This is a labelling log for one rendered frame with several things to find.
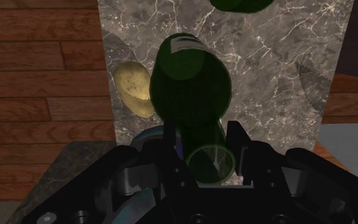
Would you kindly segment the yellow potato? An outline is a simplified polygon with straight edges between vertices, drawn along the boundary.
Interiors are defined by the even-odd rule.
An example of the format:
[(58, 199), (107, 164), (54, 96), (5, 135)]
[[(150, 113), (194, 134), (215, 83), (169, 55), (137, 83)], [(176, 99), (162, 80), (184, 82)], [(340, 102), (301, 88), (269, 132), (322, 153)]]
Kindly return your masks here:
[(124, 105), (135, 115), (149, 118), (154, 113), (149, 86), (151, 75), (140, 63), (122, 62), (113, 71), (113, 81)]

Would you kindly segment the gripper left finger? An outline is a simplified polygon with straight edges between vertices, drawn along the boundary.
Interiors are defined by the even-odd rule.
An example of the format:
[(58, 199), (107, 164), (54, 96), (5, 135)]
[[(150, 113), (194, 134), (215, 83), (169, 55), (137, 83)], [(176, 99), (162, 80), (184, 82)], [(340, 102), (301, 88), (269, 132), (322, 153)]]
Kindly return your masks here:
[(21, 224), (198, 224), (198, 185), (176, 152), (172, 123), (141, 150), (116, 146), (38, 205)]

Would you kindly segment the dark green round object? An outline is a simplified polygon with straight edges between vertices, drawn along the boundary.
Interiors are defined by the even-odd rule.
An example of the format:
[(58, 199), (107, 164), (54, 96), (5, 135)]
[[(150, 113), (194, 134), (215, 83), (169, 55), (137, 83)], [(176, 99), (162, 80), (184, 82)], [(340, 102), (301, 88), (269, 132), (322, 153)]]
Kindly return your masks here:
[(234, 13), (257, 13), (269, 7), (275, 0), (209, 0), (217, 10)]

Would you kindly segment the blue round plate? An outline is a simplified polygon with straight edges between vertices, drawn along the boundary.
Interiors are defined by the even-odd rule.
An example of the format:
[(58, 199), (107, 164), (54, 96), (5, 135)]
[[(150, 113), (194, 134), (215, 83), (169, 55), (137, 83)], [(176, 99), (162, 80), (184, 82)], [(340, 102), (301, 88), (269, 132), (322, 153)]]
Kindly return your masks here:
[(134, 137), (140, 150), (136, 163), (114, 177), (113, 214), (104, 224), (187, 224), (186, 164), (177, 151), (173, 127), (157, 126)]

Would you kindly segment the dark green glass bottle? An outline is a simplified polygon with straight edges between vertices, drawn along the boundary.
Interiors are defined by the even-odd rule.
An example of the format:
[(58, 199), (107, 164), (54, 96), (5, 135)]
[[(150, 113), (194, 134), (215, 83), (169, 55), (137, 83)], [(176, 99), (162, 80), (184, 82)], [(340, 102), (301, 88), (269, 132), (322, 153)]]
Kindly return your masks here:
[(149, 91), (157, 115), (175, 123), (183, 159), (196, 181), (221, 184), (229, 179), (236, 162), (220, 119), (230, 105), (231, 78), (212, 50), (192, 34), (167, 37)]

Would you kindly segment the grey marble table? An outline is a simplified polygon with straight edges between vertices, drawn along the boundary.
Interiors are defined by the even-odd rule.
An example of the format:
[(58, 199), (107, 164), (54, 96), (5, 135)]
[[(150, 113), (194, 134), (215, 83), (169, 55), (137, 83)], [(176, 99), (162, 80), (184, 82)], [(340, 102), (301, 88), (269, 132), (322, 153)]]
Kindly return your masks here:
[(284, 153), (312, 150), (354, 0), (275, 0), (259, 13), (216, 10), (208, 0), (98, 0), (107, 71), (147, 69), (163, 39), (188, 32), (228, 68), (233, 98), (222, 122), (239, 121)]

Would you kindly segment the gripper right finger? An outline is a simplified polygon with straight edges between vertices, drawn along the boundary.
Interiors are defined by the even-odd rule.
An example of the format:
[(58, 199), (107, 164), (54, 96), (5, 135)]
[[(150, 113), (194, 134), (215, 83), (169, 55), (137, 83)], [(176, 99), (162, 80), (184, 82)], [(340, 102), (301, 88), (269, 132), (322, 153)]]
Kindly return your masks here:
[(281, 155), (238, 121), (228, 122), (226, 142), (266, 209), (265, 224), (358, 224), (357, 176), (303, 148)]

